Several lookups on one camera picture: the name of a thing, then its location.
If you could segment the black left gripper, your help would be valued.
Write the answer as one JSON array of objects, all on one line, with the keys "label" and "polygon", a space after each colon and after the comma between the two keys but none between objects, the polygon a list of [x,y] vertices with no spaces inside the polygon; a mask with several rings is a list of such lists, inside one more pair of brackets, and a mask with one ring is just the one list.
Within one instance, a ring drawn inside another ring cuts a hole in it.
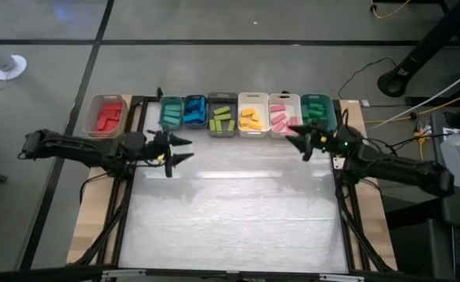
[{"label": "black left gripper", "polygon": [[194,156],[194,153],[171,155],[170,146],[190,145],[192,143],[190,140],[164,131],[148,130],[147,132],[153,135],[153,139],[146,144],[145,162],[152,165],[153,161],[157,161],[157,165],[165,165],[167,178],[172,178],[172,170],[175,166]]}]

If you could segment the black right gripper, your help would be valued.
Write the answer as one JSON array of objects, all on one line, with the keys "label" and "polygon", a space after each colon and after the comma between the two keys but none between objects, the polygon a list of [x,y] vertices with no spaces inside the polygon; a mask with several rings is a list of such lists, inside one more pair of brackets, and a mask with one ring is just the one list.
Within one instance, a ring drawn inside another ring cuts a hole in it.
[{"label": "black right gripper", "polygon": [[[309,161],[313,148],[319,149],[322,152],[333,154],[344,154],[344,142],[337,136],[339,129],[335,128],[331,131],[326,131],[320,127],[311,125],[289,125],[288,128],[300,136],[295,138],[295,147],[302,154],[303,161]],[[302,137],[305,134],[311,133],[311,137]]]}]

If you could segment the blue plastic bin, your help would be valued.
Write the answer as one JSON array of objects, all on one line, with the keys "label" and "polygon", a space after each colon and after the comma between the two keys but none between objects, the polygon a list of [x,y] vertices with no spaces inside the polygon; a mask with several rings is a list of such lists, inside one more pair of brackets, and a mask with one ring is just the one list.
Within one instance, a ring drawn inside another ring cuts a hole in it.
[{"label": "blue plastic bin", "polygon": [[[185,104],[187,103],[188,100],[190,99],[199,99],[202,97],[202,95],[190,95],[190,96],[186,96],[185,99],[184,99],[184,106],[183,106],[183,117],[187,114],[185,114],[185,112],[187,111],[186,109],[186,106]],[[183,123],[185,124],[185,126],[187,128],[204,128],[205,125],[206,125],[206,122],[207,122],[207,101],[206,101],[206,112],[205,112],[205,122],[204,123],[201,123],[201,124],[187,124],[183,121]]]}]

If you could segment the white plastic bin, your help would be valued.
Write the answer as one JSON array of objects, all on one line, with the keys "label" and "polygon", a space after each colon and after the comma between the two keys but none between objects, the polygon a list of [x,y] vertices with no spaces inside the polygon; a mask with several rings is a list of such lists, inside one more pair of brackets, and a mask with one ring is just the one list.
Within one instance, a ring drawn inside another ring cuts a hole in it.
[{"label": "white plastic bin", "polygon": [[[284,104],[286,109],[285,111],[280,111],[276,113],[270,113],[270,106],[272,105],[277,105],[277,104]],[[270,136],[275,139],[280,139],[284,138],[285,136],[289,135],[294,135],[295,132],[291,131],[288,128],[288,120],[292,116],[297,117],[297,125],[302,124],[302,111],[301,111],[301,105],[300,105],[300,97],[296,94],[291,94],[291,93],[273,93],[270,94],[270,99],[269,99],[269,114],[270,114],[270,121],[272,118],[274,118],[276,115],[280,113],[285,113],[287,117],[283,120],[287,122],[287,131],[286,132],[281,132],[281,133],[276,133],[273,131],[273,127],[275,125],[272,125],[270,122]]]},{"label": "white plastic bin", "polygon": [[[239,121],[241,118],[248,118],[248,122],[252,116],[242,117],[241,111],[247,108],[254,108],[255,113],[259,115],[259,122],[262,124],[261,131],[250,130],[247,127],[241,127]],[[237,103],[237,128],[240,137],[245,138],[265,138],[270,130],[270,114],[269,114],[269,95],[264,92],[242,92],[238,95]]]}]

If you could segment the green plastic bin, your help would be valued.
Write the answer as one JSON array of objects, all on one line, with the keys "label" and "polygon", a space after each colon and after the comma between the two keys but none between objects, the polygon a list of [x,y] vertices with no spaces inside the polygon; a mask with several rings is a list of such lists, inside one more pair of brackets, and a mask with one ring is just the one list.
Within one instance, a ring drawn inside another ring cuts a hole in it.
[{"label": "green plastic bin", "polygon": [[[323,117],[310,117],[307,113],[309,103],[321,103],[324,105]],[[329,96],[323,94],[304,94],[300,97],[302,122],[306,125],[319,125],[326,131],[331,131],[337,126],[337,119],[333,102]]]}]

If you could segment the teal plastic bin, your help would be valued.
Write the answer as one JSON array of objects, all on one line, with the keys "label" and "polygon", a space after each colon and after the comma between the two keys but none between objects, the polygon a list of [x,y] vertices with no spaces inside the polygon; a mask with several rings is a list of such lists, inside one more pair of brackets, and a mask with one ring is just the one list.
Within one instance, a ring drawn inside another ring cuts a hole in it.
[{"label": "teal plastic bin", "polygon": [[179,104],[179,105],[182,105],[183,106],[183,99],[181,97],[178,97],[178,96],[164,96],[160,99],[160,104],[161,104],[161,112],[160,112],[160,125],[162,127],[169,127],[171,130],[176,130],[176,129],[179,129],[182,125],[182,120],[183,120],[183,109],[182,109],[182,112],[181,112],[181,117],[178,117],[179,119],[179,125],[171,125],[169,123],[166,123],[163,121],[163,117],[164,117],[164,111],[163,111],[163,106],[167,105],[167,104]]}]

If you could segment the grey plastic bin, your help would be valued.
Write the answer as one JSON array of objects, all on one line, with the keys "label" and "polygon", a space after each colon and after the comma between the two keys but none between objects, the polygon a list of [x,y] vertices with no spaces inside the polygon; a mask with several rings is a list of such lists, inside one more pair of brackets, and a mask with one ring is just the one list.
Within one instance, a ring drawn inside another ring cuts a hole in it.
[{"label": "grey plastic bin", "polygon": [[210,119],[214,120],[213,111],[216,108],[229,106],[231,111],[228,114],[231,114],[232,119],[236,122],[236,128],[233,132],[228,132],[228,121],[221,121],[222,122],[222,131],[214,132],[209,130],[209,124],[207,123],[207,130],[209,130],[209,135],[211,137],[217,138],[233,138],[237,133],[237,94],[234,92],[210,92],[207,97],[208,108],[207,108],[207,118],[208,121]]}]

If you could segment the clear plastic bin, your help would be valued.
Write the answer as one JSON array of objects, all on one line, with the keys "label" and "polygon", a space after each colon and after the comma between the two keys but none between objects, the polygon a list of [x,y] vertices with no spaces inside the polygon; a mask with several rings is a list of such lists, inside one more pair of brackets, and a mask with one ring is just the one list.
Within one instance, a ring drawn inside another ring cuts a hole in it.
[{"label": "clear plastic bin", "polygon": [[[98,113],[105,103],[122,103],[122,111],[118,111],[116,118],[121,120],[120,125],[113,132],[96,132],[96,123],[98,120]],[[89,110],[86,115],[85,122],[82,126],[83,132],[94,139],[114,138],[124,132],[125,122],[128,115],[128,104],[122,96],[119,95],[95,95],[89,104]]]}]

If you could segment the wooden table board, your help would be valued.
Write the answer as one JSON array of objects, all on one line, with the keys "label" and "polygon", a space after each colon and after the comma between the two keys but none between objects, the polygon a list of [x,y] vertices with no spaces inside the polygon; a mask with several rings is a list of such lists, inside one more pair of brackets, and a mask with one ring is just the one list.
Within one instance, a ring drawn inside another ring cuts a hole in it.
[{"label": "wooden table board", "polygon": [[[122,98],[129,107],[125,129],[135,131],[137,130],[141,107],[139,106],[138,110],[133,107],[132,95],[122,95]],[[67,254],[67,264],[76,262],[91,247],[111,216],[118,209],[124,197],[125,190],[126,181],[115,181],[115,179],[105,177],[105,175],[85,185],[76,227]],[[113,228],[102,248],[91,260],[91,265],[113,262],[112,257],[116,245],[118,227],[119,223]]]},{"label": "wooden table board", "polygon": [[[360,104],[356,100],[339,100],[340,111],[348,110],[348,125],[354,127],[364,137],[367,137],[366,127]],[[371,183],[378,184],[373,178],[368,179]],[[387,266],[398,270],[393,252],[393,246],[389,235],[386,214],[383,208],[382,195],[377,187],[371,183],[361,181],[354,187],[354,195],[350,191],[350,197],[346,199],[349,211],[357,215],[357,224],[361,224],[364,235],[376,250]],[[376,271],[374,264],[369,262],[368,257],[360,249],[357,239],[350,231],[351,254],[353,268],[356,270]]]}]

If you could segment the black floor stand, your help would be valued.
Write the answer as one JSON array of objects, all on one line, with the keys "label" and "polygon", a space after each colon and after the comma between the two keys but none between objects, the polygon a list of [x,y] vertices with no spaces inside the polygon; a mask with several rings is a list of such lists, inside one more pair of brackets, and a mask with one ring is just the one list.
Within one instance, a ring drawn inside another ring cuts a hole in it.
[{"label": "black floor stand", "polygon": [[444,16],[399,64],[378,78],[379,90],[390,97],[402,96],[413,76],[453,37],[456,37],[460,46],[460,0],[455,0],[452,8],[447,6],[446,0],[418,0],[418,2],[437,3]]}]

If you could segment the black cart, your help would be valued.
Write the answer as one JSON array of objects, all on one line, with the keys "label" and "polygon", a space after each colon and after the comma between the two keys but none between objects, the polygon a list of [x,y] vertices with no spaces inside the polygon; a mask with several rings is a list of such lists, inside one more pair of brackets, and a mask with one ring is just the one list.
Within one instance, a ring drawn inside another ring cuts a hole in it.
[{"label": "black cart", "polygon": [[460,282],[453,228],[460,228],[460,187],[455,194],[386,213],[397,265],[409,274]]}]

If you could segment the white floor stand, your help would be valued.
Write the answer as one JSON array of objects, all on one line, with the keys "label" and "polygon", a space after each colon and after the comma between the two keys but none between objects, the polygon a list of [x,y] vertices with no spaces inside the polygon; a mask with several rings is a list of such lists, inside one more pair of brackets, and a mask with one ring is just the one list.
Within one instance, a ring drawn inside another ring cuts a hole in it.
[{"label": "white floor stand", "polygon": [[0,46],[0,81],[10,81],[21,76],[27,69],[23,56],[11,55]]}]

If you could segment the black table frame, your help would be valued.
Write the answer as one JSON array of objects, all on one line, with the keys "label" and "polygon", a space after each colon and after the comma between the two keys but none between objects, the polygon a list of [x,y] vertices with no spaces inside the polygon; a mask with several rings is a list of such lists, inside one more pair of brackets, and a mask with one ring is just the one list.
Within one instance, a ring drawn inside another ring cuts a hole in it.
[{"label": "black table frame", "polygon": [[237,270],[202,269],[145,269],[121,268],[118,265],[119,251],[125,235],[128,213],[127,203],[132,195],[133,179],[115,180],[108,185],[109,197],[105,219],[99,224],[101,232],[90,247],[95,264],[79,262],[64,267],[32,269],[22,265],[18,270],[0,272],[0,282],[116,282],[119,277],[198,277],[200,279],[222,279],[227,282],[242,282],[250,279],[291,279],[313,282],[447,282],[447,280],[411,277],[397,271],[389,271],[385,258],[380,256],[364,233],[364,224],[370,218],[364,215],[365,206],[360,204],[364,184],[342,186],[341,172],[334,170],[335,195],[339,206],[342,246],[348,270],[341,273],[279,273]]}]

